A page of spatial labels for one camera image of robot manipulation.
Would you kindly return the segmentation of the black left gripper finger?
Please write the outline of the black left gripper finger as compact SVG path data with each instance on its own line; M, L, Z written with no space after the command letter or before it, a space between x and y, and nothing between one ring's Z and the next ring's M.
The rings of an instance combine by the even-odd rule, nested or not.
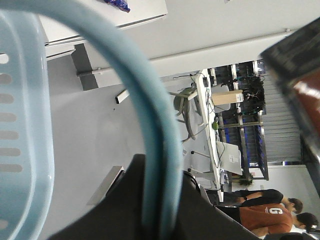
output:
M145 240L141 224L146 156L135 154L106 197L51 240ZM257 236L212 206L195 178L183 173L177 222L171 240L256 240Z

